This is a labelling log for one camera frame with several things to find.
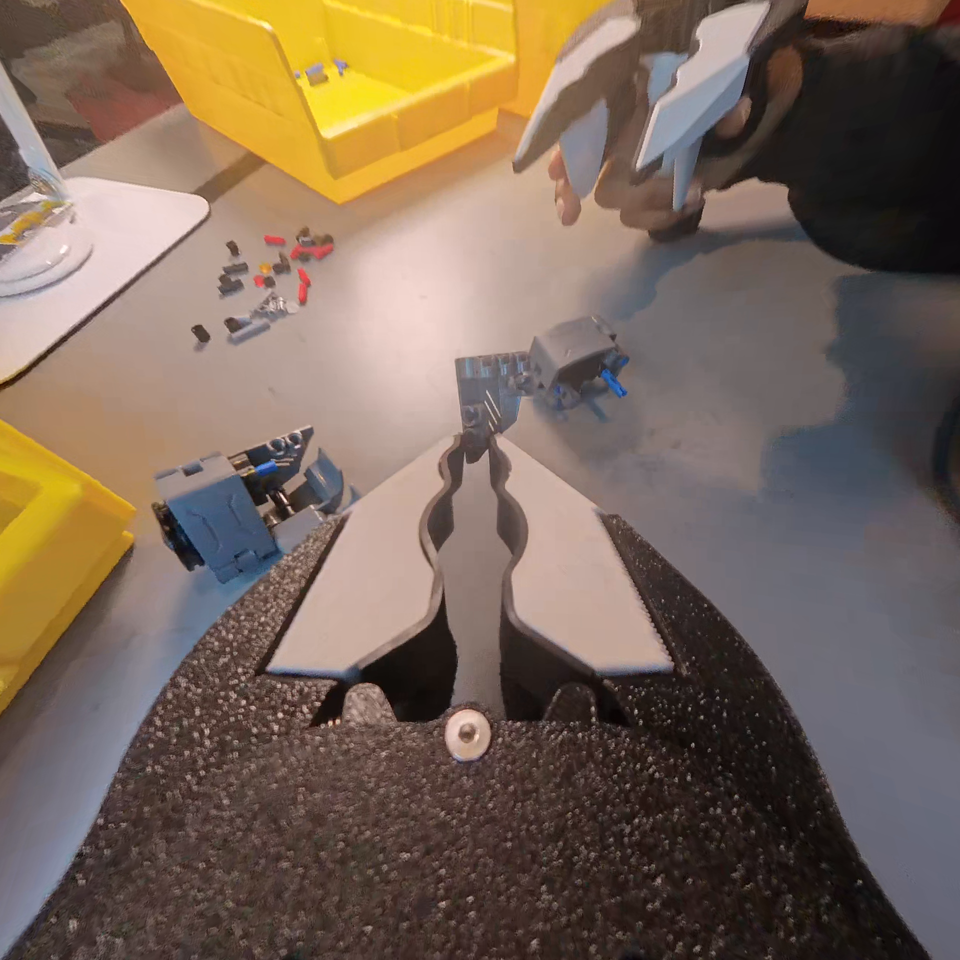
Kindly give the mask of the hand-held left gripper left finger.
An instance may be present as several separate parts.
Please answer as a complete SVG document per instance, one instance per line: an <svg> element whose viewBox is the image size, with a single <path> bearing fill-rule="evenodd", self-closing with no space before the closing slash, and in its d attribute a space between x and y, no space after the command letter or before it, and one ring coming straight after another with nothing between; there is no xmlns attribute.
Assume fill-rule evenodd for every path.
<svg viewBox="0 0 960 960"><path fill-rule="evenodd" d="M276 676L354 681L437 617L462 436L437 441L356 501L278 636Z"/></svg>

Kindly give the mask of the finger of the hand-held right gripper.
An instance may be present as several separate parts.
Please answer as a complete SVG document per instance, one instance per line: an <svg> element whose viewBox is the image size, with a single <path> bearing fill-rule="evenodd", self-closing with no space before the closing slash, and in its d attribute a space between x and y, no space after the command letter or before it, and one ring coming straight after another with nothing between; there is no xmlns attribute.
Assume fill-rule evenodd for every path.
<svg viewBox="0 0 960 960"><path fill-rule="evenodd" d="M741 97L755 42L770 12L770 2L742 2L702 18L691 52L650 107L633 171L642 174L657 163L661 176L670 171L675 212L688 202L704 136Z"/></svg>
<svg viewBox="0 0 960 960"><path fill-rule="evenodd" d="M638 104L639 13L594 13L560 49L512 159L520 174L558 147L579 199L589 197Z"/></svg>

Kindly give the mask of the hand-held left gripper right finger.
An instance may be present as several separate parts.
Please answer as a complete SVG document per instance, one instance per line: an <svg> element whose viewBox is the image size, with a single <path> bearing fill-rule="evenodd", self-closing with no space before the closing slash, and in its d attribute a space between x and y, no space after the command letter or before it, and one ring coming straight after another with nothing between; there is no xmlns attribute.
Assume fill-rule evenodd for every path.
<svg viewBox="0 0 960 960"><path fill-rule="evenodd" d="M587 674L671 674L673 658L603 510L508 438L493 438L488 458L496 530L510 553L510 626Z"/></svg>

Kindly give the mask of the grey brick wheel assembly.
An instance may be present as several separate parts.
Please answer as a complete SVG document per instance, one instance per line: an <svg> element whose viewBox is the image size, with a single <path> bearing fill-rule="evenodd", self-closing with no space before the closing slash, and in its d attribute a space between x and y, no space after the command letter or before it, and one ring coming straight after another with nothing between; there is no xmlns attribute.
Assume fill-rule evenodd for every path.
<svg viewBox="0 0 960 960"><path fill-rule="evenodd" d="M609 391L602 369L614 371L620 382L630 360L617 332L597 315L562 321L534 336L529 357L534 391L555 411L570 410L602 388Z"/></svg>

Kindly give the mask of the white booklet stand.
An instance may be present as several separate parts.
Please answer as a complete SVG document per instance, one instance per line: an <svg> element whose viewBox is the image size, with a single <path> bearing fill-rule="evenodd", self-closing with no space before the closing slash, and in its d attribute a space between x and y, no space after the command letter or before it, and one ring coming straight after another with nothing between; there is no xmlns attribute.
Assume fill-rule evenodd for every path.
<svg viewBox="0 0 960 960"><path fill-rule="evenodd" d="M210 216L205 198L97 177L64 177L5 68L2 120L28 171L58 175L92 234L86 262L52 286L1 296L1 383L6 385L51 354L103 306L129 287Z"/></svg>

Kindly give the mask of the person's right forearm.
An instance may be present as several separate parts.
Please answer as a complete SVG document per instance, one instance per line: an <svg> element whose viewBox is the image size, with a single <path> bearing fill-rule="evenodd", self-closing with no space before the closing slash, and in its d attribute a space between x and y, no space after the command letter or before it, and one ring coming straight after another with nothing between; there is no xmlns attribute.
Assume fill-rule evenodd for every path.
<svg viewBox="0 0 960 960"><path fill-rule="evenodd" d="M957 277L958 21L814 20L785 50L797 91L767 81L724 186L784 186L806 235L849 265Z"/></svg>

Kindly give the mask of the grey desk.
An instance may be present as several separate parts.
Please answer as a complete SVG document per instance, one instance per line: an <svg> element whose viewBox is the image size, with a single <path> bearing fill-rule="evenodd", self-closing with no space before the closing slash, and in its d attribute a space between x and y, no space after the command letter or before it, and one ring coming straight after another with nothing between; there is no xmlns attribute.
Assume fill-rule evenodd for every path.
<svg viewBox="0 0 960 960"><path fill-rule="evenodd" d="M338 206L184 107L66 168L192 190L206 222L19 380L2 420L137 510L135 545L2 714L2 953L85 838L152 702L250 579L186 572L154 474L312 425L366 494L460 426L454 359L597 314L627 398L522 404L508 437L622 516L750 643L870 869L934 958L958 958L958 527L930 482L958 394L958 279L822 254L785 193L712 195L652 245L592 203L561 227L522 121ZM227 343L235 241L331 234L309 305Z"/></svg>

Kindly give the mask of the person's right hand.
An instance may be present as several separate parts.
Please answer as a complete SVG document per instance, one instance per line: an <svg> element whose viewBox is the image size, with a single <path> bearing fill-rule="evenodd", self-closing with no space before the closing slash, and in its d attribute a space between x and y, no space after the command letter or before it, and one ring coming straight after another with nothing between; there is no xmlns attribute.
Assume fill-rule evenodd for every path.
<svg viewBox="0 0 960 960"><path fill-rule="evenodd" d="M652 176L637 183L631 179L635 144L643 132L648 112L645 102L634 111L606 158L593 191L595 203L604 210L617 211L625 227L649 234L666 231L685 216L701 210L708 191L725 189L738 180L748 163L772 138L801 90L802 59L794 46L774 50L765 68L764 108L755 106L751 98L744 95L714 126L713 133L719 139L737 139L754 114L761 114L759 123L750 137L732 152L699 160L682 209L673 209L673 187L669 179Z"/></svg>

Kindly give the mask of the yellow plastic bin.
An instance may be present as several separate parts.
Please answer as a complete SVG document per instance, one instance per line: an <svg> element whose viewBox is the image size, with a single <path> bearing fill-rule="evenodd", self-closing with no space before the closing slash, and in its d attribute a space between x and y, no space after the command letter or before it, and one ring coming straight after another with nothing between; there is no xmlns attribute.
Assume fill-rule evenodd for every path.
<svg viewBox="0 0 960 960"><path fill-rule="evenodd" d="M486 136L517 92L513 2L124 6L190 114L338 204ZM328 82L295 80L319 63Z"/></svg>
<svg viewBox="0 0 960 960"><path fill-rule="evenodd" d="M1 709L132 547L136 508L1 423Z"/></svg>
<svg viewBox="0 0 960 960"><path fill-rule="evenodd" d="M605 1L514 1L516 94L505 106L528 119L564 44Z"/></svg>

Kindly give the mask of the pile of small brick parts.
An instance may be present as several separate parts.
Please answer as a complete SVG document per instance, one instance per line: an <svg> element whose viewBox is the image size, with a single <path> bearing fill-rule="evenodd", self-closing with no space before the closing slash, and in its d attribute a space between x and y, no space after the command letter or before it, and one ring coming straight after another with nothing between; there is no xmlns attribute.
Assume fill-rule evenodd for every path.
<svg viewBox="0 0 960 960"><path fill-rule="evenodd" d="M262 259L254 264L242 258L235 241L226 242L228 259L217 279L217 294L228 302L248 293L250 306L222 318L225 342L232 345L255 339L310 304L313 278L310 268L329 259L336 249L330 233L304 226L288 241L280 234L265 234Z"/></svg>

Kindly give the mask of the person's black hoodie torso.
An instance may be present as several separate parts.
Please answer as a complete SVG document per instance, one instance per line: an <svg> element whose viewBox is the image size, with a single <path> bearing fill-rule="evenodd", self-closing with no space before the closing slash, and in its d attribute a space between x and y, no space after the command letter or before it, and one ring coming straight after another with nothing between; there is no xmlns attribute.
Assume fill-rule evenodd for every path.
<svg viewBox="0 0 960 960"><path fill-rule="evenodd" d="M931 478L940 505L959 524L959 396L944 412L931 455Z"/></svg>

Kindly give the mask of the white round disc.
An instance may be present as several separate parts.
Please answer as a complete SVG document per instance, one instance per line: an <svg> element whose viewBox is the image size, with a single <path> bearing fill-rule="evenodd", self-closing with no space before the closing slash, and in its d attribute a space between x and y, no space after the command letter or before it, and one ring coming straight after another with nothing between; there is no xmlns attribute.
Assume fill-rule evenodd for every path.
<svg viewBox="0 0 960 960"><path fill-rule="evenodd" d="M1 245L1 297L26 295L52 286L79 270L93 251L92 234L82 222L78 204L57 175L28 171L30 192L8 198L2 205L22 199L65 200L73 205L69 220L42 229L22 246Z"/></svg>

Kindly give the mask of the yellow printed leaflet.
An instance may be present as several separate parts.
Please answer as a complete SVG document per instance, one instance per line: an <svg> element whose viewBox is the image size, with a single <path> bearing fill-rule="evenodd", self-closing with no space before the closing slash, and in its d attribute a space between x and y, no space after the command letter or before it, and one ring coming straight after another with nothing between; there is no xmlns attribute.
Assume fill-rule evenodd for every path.
<svg viewBox="0 0 960 960"><path fill-rule="evenodd" d="M40 197L22 198L2 204L1 245L19 247L40 231L52 229L63 220L69 220L73 204L64 199Z"/></svg>

